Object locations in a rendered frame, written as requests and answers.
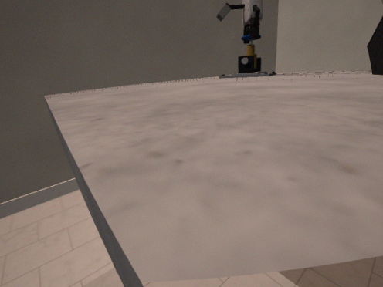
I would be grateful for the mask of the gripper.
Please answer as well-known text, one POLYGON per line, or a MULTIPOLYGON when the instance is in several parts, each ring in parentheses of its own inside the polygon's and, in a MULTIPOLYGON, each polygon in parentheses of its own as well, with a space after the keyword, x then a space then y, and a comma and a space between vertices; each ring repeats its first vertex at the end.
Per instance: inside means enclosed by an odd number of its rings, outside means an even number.
POLYGON ((249 35, 250 39, 259 39, 259 22, 263 18, 263 0, 243 0, 242 3, 245 5, 242 10, 243 35, 249 35))

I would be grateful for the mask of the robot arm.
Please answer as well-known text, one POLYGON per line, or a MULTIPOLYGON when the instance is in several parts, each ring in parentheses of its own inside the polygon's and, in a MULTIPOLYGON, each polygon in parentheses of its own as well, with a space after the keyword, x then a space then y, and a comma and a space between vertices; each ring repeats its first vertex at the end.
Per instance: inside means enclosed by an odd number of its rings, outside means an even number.
POLYGON ((225 18, 225 15, 228 14, 230 9, 243 9, 245 5, 229 5, 226 3, 221 11, 218 13, 217 18, 222 21, 225 18), (224 18, 223 18, 224 17, 224 18))

